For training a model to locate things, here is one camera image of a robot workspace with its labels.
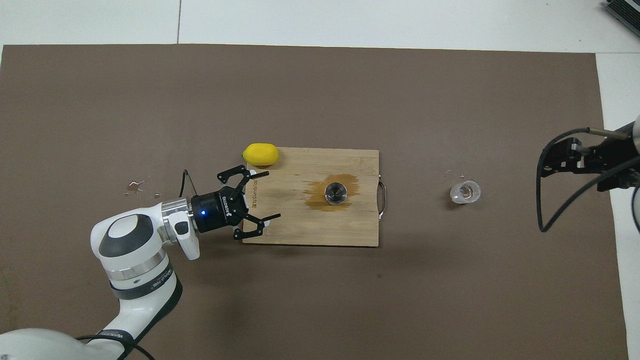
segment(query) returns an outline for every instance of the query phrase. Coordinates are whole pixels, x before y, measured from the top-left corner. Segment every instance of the clear glass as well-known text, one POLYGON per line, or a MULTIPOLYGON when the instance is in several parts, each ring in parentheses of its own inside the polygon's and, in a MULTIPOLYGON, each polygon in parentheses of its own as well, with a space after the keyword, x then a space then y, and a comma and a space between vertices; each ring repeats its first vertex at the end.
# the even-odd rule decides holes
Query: clear glass
POLYGON ((465 181, 453 186, 450 195, 456 204, 470 204, 480 199, 480 185, 475 181, 465 181))

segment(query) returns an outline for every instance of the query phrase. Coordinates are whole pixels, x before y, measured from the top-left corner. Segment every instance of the cutting board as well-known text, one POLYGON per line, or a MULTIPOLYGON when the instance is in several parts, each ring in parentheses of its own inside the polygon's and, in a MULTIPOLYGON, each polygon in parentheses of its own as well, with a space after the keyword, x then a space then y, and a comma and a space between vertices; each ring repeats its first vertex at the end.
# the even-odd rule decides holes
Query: cutting board
MULTIPOLYGON (((269 176, 246 185, 249 212, 256 217, 281 213, 264 234, 245 243, 287 245, 378 246, 377 150, 279 147, 269 167, 253 167, 269 176), (346 199, 331 205, 326 187, 341 183, 346 199)), ((255 224, 245 222, 245 231, 255 224)))

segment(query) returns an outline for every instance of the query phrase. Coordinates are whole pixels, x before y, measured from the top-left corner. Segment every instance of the lemon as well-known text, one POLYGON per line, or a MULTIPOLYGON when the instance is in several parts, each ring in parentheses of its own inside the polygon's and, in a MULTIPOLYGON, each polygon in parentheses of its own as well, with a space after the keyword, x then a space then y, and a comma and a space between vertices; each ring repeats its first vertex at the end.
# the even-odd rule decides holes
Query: lemon
POLYGON ((275 164, 279 156, 278 148, 272 143, 253 143, 242 153, 246 162, 258 167, 275 164))

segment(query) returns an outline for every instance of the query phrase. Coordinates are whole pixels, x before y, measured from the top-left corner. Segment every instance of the white floor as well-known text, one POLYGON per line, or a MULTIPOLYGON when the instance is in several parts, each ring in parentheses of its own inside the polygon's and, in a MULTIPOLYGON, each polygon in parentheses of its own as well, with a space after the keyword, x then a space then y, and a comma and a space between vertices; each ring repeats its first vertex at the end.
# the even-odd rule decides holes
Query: white floor
MULTIPOLYGON (((640 115, 640 38, 600 0, 2 0, 0 44, 266 44, 596 53, 605 126, 640 115)), ((611 192, 629 358, 640 360, 640 235, 611 192)))

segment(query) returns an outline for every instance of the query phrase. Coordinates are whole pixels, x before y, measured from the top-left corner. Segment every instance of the brown table surface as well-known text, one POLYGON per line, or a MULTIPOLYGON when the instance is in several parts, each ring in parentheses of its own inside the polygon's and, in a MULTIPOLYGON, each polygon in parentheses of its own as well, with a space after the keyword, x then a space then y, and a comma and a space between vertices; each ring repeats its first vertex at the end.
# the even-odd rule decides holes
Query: brown table surface
MULTIPOLYGON (((380 247, 221 229, 197 261, 170 248, 184 294, 141 342, 158 359, 627 358, 609 195, 589 191, 547 234, 535 221, 541 148, 583 126, 602 127, 593 54, 5 46, 0 332, 99 331, 118 304, 93 225, 176 197, 183 168, 217 190, 271 142, 379 149, 380 247), (477 203, 448 199, 461 175, 477 203)), ((545 218, 588 178, 544 180, 545 218)))

